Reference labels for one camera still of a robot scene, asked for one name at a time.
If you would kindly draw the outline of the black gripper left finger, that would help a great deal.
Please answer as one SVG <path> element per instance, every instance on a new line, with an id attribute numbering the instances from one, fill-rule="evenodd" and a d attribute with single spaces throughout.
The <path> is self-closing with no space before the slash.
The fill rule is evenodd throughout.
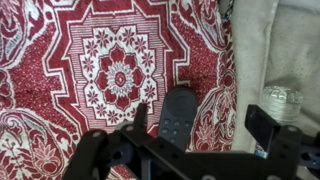
<path id="1" fill-rule="evenodd" d="M 154 154 L 152 147 L 154 138 L 147 133 L 147 105 L 140 103 L 133 122 L 124 123 L 119 129 L 120 141 L 124 144 L 121 148 L 122 157 L 133 157 L 134 152 L 147 155 Z"/>

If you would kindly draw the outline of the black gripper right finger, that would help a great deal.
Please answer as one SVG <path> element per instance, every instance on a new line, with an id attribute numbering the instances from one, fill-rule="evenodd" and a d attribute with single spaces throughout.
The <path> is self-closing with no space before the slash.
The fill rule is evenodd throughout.
<path id="1" fill-rule="evenodd" d="M 298 127 L 281 125 L 258 105 L 250 104 L 245 128 L 271 159 L 300 159 L 302 131 Z"/>

